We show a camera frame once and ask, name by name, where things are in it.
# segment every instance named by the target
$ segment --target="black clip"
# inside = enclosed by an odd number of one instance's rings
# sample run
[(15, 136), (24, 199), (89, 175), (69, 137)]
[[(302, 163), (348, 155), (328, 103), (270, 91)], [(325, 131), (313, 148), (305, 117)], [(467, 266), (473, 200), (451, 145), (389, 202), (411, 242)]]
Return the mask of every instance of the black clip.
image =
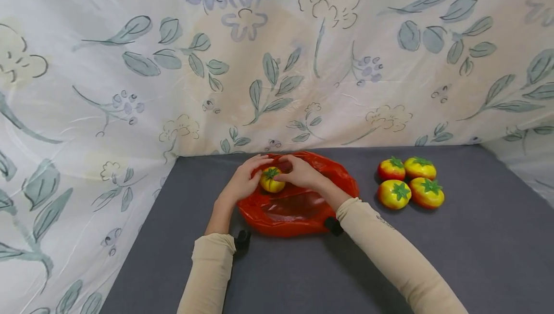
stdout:
[(235, 247), (237, 248), (237, 251), (248, 251), (251, 236), (252, 233), (250, 231), (241, 230), (239, 232), (239, 236), (235, 238)]
[(340, 236), (344, 232), (342, 227), (340, 226), (340, 222), (334, 217), (330, 216), (329, 218), (325, 219), (323, 225), (328, 228), (329, 231), (335, 236)]

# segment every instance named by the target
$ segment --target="hand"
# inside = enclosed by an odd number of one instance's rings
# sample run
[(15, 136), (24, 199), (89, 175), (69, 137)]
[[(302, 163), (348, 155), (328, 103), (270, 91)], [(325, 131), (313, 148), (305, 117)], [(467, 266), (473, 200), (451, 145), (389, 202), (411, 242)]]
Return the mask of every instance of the hand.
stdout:
[(256, 190), (260, 182), (260, 177), (262, 176), (262, 172), (258, 171), (251, 177), (252, 171), (271, 162), (273, 162), (273, 159), (260, 154), (246, 160), (244, 164), (237, 168), (229, 183), (227, 183), (223, 191), (221, 191), (221, 194), (219, 194), (218, 200), (225, 200), (234, 206), (237, 201), (248, 197), (248, 195)]
[(280, 162), (288, 161), (292, 164), (292, 171), (282, 173), (273, 179), (278, 182), (289, 182), (297, 187), (316, 190), (321, 182), (327, 182), (327, 177), (311, 167), (306, 161), (292, 155), (286, 155), (279, 158)]

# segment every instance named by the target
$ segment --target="person's left hand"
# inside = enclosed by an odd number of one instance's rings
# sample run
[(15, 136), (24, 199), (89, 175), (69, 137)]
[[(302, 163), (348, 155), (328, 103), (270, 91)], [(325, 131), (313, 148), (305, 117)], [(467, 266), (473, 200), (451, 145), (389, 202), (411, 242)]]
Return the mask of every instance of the person's left hand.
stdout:
[(221, 191), (221, 194), (219, 194), (218, 200), (225, 200), (235, 205), (239, 200), (248, 197), (248, 195), (256, 190), (260, 177), (262, 177), (262, 171), (258, 171), (251, 177), (252, 171), (272, 161), (273, 159), (261, 154), (246, 160), (244, 164), (237, 168), (229, 183), (227, 183), (223, 191)]

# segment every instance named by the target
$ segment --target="sleeve cuff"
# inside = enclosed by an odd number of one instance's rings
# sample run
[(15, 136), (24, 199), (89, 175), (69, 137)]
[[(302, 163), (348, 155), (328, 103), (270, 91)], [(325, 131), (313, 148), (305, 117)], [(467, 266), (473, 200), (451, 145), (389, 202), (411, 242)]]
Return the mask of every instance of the sleeve cuff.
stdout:
[(351, 198), (344, 201), (343, 204), (340, 205), (339, 209), (337, 209), (337, 220), (339, 220), (339, 222), (344, 219), (350, 206), (355, 204), (356, 202), (361, 202), (361, 200), (359, 198)]
[(234, 255), (237, 251), (235, 240), (231, 235), (209, 234), (194, 242), (194, 259), (222, 260), (227, 255)]

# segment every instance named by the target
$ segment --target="person's right hand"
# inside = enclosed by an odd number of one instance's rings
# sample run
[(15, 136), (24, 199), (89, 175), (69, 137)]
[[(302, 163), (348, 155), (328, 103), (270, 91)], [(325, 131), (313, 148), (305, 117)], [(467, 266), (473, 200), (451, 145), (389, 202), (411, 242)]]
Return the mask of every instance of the person's right hand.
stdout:
[(297, 187), (308, 188), (315, 190), (322, 181), (326, 181), (327, 177), (319, 173), (311, 167), (306, 161), (292, 155), (282, 156), (278, 159), (280, 162), (288, 161), (292, 164), (292, 171), (289, 173), (281, 173), (273, 179), (277, 182), (289, 182)]

